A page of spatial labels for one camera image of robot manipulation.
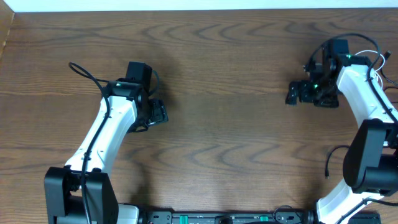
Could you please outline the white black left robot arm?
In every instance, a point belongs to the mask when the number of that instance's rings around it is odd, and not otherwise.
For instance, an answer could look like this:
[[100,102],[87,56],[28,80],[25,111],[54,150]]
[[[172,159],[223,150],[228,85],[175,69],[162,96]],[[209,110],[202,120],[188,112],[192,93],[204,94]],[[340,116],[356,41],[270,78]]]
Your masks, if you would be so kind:
[[98,115],[76,153],[44,178],[49,223],[140,223],[134,205],[118,203],[110,173],[128,133],[168,120],[161,100],[151,99],[148,81],[119,79],[101,91]]

